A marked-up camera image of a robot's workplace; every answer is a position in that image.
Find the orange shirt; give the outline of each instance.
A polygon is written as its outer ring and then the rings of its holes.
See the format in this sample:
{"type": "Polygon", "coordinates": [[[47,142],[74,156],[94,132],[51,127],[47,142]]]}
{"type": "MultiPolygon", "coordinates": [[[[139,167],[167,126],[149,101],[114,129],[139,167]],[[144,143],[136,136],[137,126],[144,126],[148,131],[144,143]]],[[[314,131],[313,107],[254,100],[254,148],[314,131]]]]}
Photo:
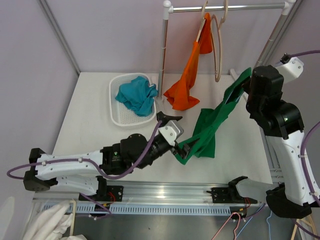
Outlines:
{"type": "Polygon", "coordinates": [[[190,89],[196,82],[199,54],[208,54],[213,51],[210,14],[206,13],[204,19],[205,24],[201,31],[199,41],[193,43],[190,58],[183,70],[180,80],[164,93],[168,102],[175,110],[187,110],[200,102],[197,98],[190,96],[190,89]]]}

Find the hanger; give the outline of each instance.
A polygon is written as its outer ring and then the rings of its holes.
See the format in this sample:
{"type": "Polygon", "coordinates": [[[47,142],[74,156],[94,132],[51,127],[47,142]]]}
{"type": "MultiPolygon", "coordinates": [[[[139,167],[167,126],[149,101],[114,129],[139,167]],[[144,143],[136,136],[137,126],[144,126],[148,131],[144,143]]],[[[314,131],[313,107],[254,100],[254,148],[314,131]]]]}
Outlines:
{"type": "Polygon", "coordinates": [[[227,15],[228,15],[229,0],[224,0],[223,1],[223,6],[224,6],[224,14],[223,14],[223,17],[220,20],[219,29],[221,28],[222,24],[226,21],[226,18],[227,18],[227,15]]]}
{"type": "Polygon", "coordinates": [[[226,18],[228,15],[228,5],[229,5],[229,0],[224,0],[223,1],[224,14],[220,20],[220,23],[218,23],[218,19],[216,15],[213,14],[211,17],[211,21],[214,20],[215,22],[216,30],[218,33],[218,42],[219,42],[219,68],[217,69],[218,57],[216,54],[216,44],[213,37],[213,31],[211,30],[211,41],[212,41],[212,48],[213,48],[213,55],[214,55],[214,79],[216,82],[219,82],[221,78],[221,69],[222,69],[222,60],[223,60],[221,26],[226,21],[226,18]]]}
{"type": "Polygon", "coordinates": [[[199,29],[198,35],[197,35],[196,40],[195,40],[196,42],[199,41],[200,35],[201,35],[201,32],[202,32],[202,29],[204,28],[205,23],[206,23],[205,10],[206,10],[207,4],[208,4],[208,1],[205,1],[205,3],[204,3],[203,6],[202,6],[202,11],[201,11],[201,24],[200,24],[200,29],[199,29]]]}

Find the basket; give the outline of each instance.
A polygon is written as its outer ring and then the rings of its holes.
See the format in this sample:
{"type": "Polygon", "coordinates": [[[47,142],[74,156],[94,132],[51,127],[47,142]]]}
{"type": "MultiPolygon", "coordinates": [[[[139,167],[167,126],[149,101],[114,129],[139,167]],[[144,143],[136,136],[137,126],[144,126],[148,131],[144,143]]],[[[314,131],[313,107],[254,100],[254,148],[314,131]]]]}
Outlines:
{"type": "Polygon", "coordinates": [[[142,127],[149,123],[156,116],[156,101],[152,106],[152,112],[149,116],[138,116],[134,111],[128,109],[123,103],[116,100],[116,96],[119,92],[119,87],[122,84],[130,83],[137,77],[144,77],[149,80],[150,85],[153,84],[150,78],[143,73],[128,73],[116,76],[110,81],[109,84],[109,104],[110,104],[110,116],[115,125],[120,127],[134,128],[142,127]]]}

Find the blue cloth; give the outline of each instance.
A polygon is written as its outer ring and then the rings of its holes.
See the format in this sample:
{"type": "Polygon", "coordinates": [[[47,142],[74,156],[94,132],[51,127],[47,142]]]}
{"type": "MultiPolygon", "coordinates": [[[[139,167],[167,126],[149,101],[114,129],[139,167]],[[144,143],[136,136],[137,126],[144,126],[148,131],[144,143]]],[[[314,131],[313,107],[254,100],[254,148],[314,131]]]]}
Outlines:
{"type": "Polygon", "coordinates": [[[115,99],[134,111],[138,116],[146,117],[152,113],[154,97],[157,94],[158,91],[155,84],[149,86],[147,79],[138,76],[130,83],[122,84],[115,99]]]}

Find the green cloth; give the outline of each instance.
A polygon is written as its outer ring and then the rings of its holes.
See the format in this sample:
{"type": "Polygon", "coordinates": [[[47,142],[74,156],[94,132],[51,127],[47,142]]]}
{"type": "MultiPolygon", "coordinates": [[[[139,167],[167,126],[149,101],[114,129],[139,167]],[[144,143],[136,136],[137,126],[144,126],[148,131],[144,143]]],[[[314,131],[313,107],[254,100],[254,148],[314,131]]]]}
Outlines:
{"type": "Polygon", "coordinates": [[[186,159],[182,159],[178,154],[175,155],[175,158],[180,163],[185,165],[193,155],[198,158],[215,157],[215,133],[219,126],[228,118],[228,115],[235,109],[240,97],[244,93],[244,89],[241,86],[250,77],[251,68],[247,68],[241,73],[239,78],[225,90],[223,100],[216,109],[201,109],[192,137],[179,143],[179,147],[182,148],[184,144],[196,141],[191,147],[191,151],[186,159]]]}

